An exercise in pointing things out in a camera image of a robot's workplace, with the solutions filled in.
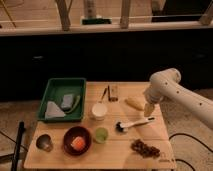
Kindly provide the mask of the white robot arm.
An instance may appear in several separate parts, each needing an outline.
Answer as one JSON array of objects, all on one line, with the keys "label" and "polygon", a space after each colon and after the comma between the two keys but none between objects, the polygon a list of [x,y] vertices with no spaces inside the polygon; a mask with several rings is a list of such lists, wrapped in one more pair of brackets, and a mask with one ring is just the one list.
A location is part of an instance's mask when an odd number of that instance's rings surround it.
[{"label": "white robot arm", "polygon": [[149,79],[150,85],[144,92],[146,101],[157,104],[163,97],[170,98],[213,130],[213,101],[182,87],[180,81],[181,74],[175,68],[153,73]]}]

